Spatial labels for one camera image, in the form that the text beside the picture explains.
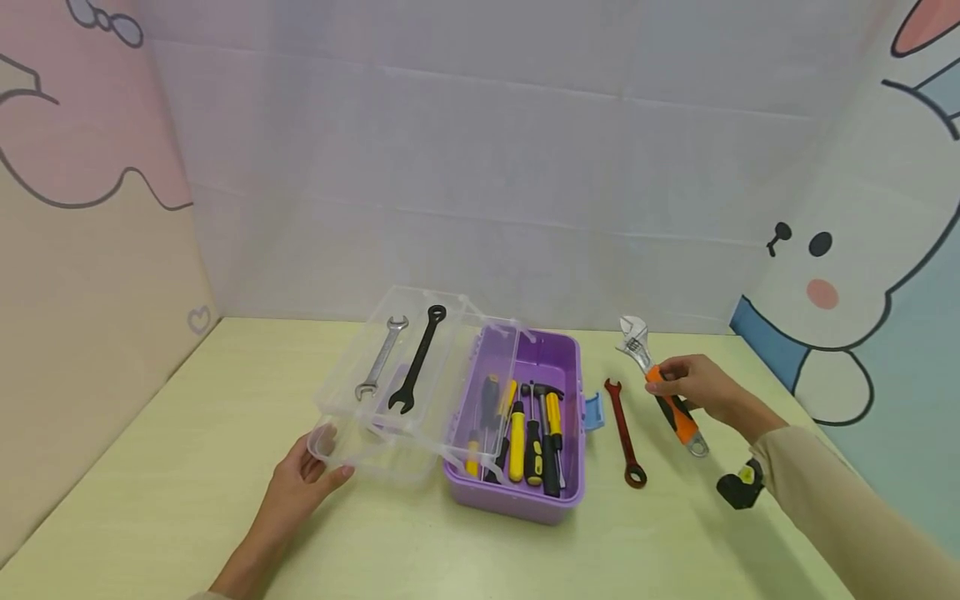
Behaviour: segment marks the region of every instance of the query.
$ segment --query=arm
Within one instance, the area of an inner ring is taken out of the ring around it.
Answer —
[[[330,427],[320,435],[318,444],[332,449],[336,429]],[[274,469],[250,531],[230,555],[210,590],[190,600],[253,598],[300,526],[353,474],[351,467],[327,472],[326,465],[307,451],[307,437],[297,440]]]
[[[854,598],[960,597],[960,564],[809,431],[771,431],[752,451],[767,490]]]
[[[767,490],[860,600],[960,598],[960,564],[917,531],[810,432],[792,427],[706,356],[664,361],[660,396],[743,436],[763,467]]]

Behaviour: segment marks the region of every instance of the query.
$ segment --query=red wrench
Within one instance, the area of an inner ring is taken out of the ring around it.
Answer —
[[[623,405],[620,404],[620,390],[623,386],[617,381],[613,385],[609,379],[603,384],[607,388],[607,394],[610,394],[610,400],[613,403],[613,414],[616,416],[616,429],[620,432],[620,445],[623,446],[623,457],[627,459],[627,468],[623,471],[623,478],[631,488],[640,489],[647,485],[647,473],[643,467],[636,461],[634,455],[634,445],[630,441],[630,431],[627,429],[627,420],[623,416]]]

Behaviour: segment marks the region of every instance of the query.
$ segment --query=left hand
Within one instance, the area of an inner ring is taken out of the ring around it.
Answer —
[[[336,433],[336,428],[330,426],[320,434],[319,444],[332,447]],[[300,436],[274,468],[248,540],[273,547],[286,544],[321,502],[353,474],[353,467],[348,466],[328,471],[326,463],[306,449],[309,435]]]

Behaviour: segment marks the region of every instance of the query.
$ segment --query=pink cheek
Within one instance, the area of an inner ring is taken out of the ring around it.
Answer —
[[[840,302],[840,295],[833,284],[824,279],[811,279],[806,284],[806,296],[817,308],[830,310]]]

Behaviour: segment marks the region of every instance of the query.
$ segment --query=silver wrench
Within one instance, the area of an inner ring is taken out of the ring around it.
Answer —
[[[376,355],[376,360],[373,361],[373,367],[370,369],[370,372],[367,373],[367,378],[353,391],[357,396],[357,401],[363,399],[365,392],[376,394],[376,380],[380,377],[383,366],[387,364],[387,357],[390,356],[390,350],[394,348],[396,336],[398,336],[400,331],[405,329],[408,324],[410,324],[410,321],[408,321],[406,317],[403,317],[402,321],[394,321],[393,317],[387,320],[387,339],[383,341],[383,346],[380,347],[380,353]]]

